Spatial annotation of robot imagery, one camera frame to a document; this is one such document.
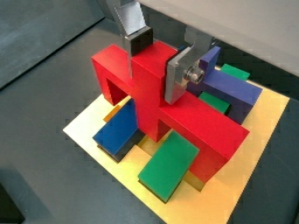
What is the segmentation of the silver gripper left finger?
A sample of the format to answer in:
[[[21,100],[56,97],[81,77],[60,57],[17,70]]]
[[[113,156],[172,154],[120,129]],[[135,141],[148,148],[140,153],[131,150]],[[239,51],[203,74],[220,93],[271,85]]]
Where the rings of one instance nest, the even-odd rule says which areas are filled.
[[[146,25],[142,6],[136,0],[107,0],[107,6],[120,30],[128,74],[132,74],[131,59],[154,43],[154,29]]]

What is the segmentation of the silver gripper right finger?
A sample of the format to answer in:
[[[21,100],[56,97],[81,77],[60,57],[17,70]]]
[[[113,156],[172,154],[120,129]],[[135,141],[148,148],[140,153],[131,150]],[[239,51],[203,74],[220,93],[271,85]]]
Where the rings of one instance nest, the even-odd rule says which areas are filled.
[[[174,104],[183,96],[190,82],[198,84],[206,74],[199,60],[210,50],[212,36],[191,26],[186,27],[184,41],[190,44],[167,60],[164,100]]]

